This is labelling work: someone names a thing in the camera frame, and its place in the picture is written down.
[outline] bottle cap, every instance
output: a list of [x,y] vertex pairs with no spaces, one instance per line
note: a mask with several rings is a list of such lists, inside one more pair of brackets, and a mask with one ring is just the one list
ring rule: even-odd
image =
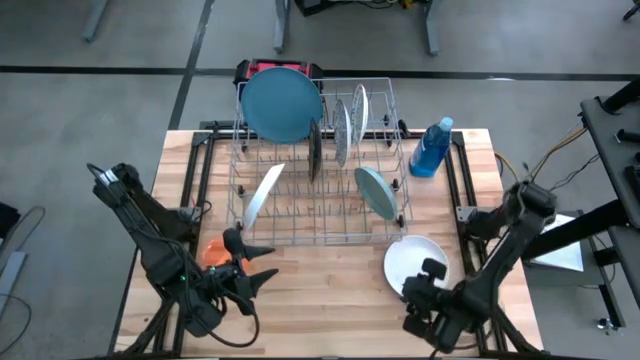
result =
[[446,116],[443,117],[442,120],[440,120],[440,128],[442,130],[451,130],[451,127],[453,126],[453,119]]

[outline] orange object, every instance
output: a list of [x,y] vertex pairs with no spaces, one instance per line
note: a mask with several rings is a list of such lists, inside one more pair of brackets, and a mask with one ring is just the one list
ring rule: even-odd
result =
[[[200,256],[200,265],[203,268],[220,266],[228,261],[231,261],[231,254],[224,248],[222,235],[211,239]],[[249,272],[250,265],[247,260],[242,260],[242,267],[245,272]]]

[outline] light blue plate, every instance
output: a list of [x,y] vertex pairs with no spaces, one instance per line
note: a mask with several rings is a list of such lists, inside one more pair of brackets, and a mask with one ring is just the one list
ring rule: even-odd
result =
[[395,219],[398,212],[396,196],[384,178],[366,166],[357,168],[354,175],[364,201],[371,206],[373,211],[384,219]]
[[286,67],[255,74],[242,91],[241,106],[249,127],[276,144],[303,140],[311,120],[322,119],[318,88],[303,73]]

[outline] plate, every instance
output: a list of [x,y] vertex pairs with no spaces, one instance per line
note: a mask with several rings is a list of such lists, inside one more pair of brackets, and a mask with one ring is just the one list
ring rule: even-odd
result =
[[436,279],[434,283],[437,287],[445,288],[451,273],[449,259],[433,240],[419,235],[407,235],[389,246],[384,255],[384,276],[400,296],[407,277],[426,274],[422,271],[422,262],[426,258],[437,260],[447,267],[444,280]]
[[322,164],[322,133],[318,124],[311,122],[309,135],[309,181],[313,184]]
[[269,191],[271,191],[273,185],[278,181],[280,173],[282,173],[282,169],[284,169],[284,164],[274,165],[269,169],[269,171],[267,171],[267,175],[264,176],[260,186],[258,186],[256,194],[253,195],[253,198],[244,213],[244,218],[242,219],[243,230],[249,230],[253,226],[260,209],[262,209],[262,206],[264,206],[264,203],[267,202],[267,199],[269,198]]
[[356,184],[364,200],[384,219],[393,220],[398,212],[396,196],[391,186],[375,170],[366,166],[355,170]]
[[260,137],[293,144],[309,135],[309,124],[322,119],[318,88],[303,73],[274,67],[255,74],[242,91],[244,120]]
[[353,128],[353,144],[359,144],[367,130],[369,121],[369,99],[364,85],[358,84],[353,92],[351,103],[351,127]]
[[336,161],[340,167],[344,167],[344,164],[346,164],[347,158],[349,157],[349,153],[351,152],[352,135],[349,112],[340,99],[336,101],[336,106],[333,110],[333,120],[336,131]]

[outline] white plate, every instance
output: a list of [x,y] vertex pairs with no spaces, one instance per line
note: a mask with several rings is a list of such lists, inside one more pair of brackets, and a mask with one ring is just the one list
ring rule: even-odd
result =
[[358,84],[353,92],[353,102],[351,103],[351,125],[353,128],[353,144],[359,144],[364,137],[369,121],[369,99],[364,85]]
[[384,275],[389,285],[402,296],[402,286],[409,276],[426,274],[422,271],[422,262],[431,258],[447,267],[444,280],[436,279],[435,285],[445,288],[449,283],[449,259],[433,240],[419,235],[407,235],[396,241],[384,255]]
[[280,177],[282,169],[284,169],[284,164],[274,165],[271,167],[271,169],[269,169],[264,179],[262,179],[262,182],[260,183],[260,186],[258,186],[256,194],[253,195],[249,206],[247,206],[247,211],[245,211],[244,213],[244,218],[242,219],[243,230],[249,230],[253,226],[253,223],[258,217],[260,209],[262,209],[262,206],[267,201],[267,198],[269,198],[269,191],[271,191],[273,185],[275,185],[276,181],[278,181],[278,177]]
[[351,120],[349,119],[349,112],[347,107],[344,106],[342,100],[336,101],[335,109],[333,110],[333,126],[336,129],[336,161],[338,165],[343,167],[347,162],[349,153],[351,152]]

